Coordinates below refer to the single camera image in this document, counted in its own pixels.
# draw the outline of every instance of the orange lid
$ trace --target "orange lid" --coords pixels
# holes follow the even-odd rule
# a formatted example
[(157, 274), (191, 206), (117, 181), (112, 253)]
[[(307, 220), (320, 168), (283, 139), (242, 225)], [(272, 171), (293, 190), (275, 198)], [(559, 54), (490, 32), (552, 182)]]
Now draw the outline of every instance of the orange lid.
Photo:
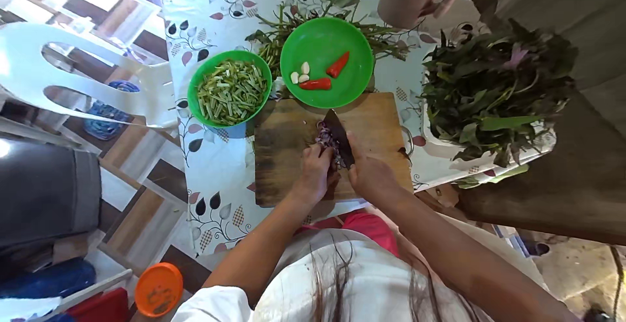
[(183, 295), (183, 276), (176, 266), (161, 262), (145, 270), (135, 288), (137, 310), (161, 317), (176, 307)]

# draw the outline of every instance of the chair backrest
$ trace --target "chair backrest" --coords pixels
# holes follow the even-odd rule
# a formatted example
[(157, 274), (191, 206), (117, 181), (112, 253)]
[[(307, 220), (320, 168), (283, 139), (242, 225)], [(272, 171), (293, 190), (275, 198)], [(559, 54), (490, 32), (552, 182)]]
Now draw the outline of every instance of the chair backrest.
[[(140, 92), (129, 93), (96, 80), (60, 70), (43, 57), (48, 43), (63, 43), (95, 54), (129, 70), (140, 81)], [(71, 110), (44, 94), (48, 86), (63, 86), (86, 94), (132, 115), (142, 115), (150, 127), (165, 128), (176, 122), (174, 91), (168, 63), (146, 66), (66, 30), (38, 23), (16, 22), (0, 27), (0, 84), (13, 97), (59, 114), (104, 121), (112, 119)]]

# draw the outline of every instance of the hand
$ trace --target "hand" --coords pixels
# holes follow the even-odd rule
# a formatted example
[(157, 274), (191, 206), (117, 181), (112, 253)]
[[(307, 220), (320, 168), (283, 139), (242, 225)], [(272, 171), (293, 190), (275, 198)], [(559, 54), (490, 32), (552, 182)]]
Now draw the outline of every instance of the hand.
[(289, 196), (303, 206), (313, 207), (324, 197), (328, 186), (339, 180), (339, 173), (328, 174), (333, 161), (332, 148), (322, 151), (322, 146), (316, 143), (303, 150), (302, 157), (302, 175), (293, 184)]
[(348, 177), (357, 195), (377, 205), (389, 196), (405, 191), (387, 163), (363, 153), (361, 144), (351, 131), (348, 132), (348, 141), (354, 155), (354, 165), (350, 167)]

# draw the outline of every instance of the knife blade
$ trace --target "knife blade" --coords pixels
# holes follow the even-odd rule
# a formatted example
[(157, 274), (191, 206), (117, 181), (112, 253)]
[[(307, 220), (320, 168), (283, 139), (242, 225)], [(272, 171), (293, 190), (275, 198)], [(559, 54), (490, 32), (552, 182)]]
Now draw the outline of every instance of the knife blade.
[(352, 148), (348, 141), (348, 135), (346, 129), (341, 125), (341, 120), (337, 116), (334, 110), (328, 110), (324, 117), (324, 124), (331, 130), (331, 136), (339, 144), (339, 155), (344, 160), (344, 164), (349, 169), (354, 164), (354, 155), (352, 155)]

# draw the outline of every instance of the woman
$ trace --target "woman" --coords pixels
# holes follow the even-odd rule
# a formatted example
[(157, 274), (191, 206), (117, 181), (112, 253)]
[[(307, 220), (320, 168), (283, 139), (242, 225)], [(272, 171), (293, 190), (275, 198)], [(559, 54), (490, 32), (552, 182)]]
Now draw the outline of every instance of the woman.
[(352, 133), (348, 139), (355, 192), (395, 222), (427, 264), (414, 269), (398, 259), (393, 233), (372, 214), (349, 215), (343, 229), (301, 228), (328, 188), (333, 158), (331, 149), (312, 145), (286, 198), (172, 321), (488, 321), (486, 315), (502, 322), (579, 321), (400, 187), (389, 166), (367, 157)]

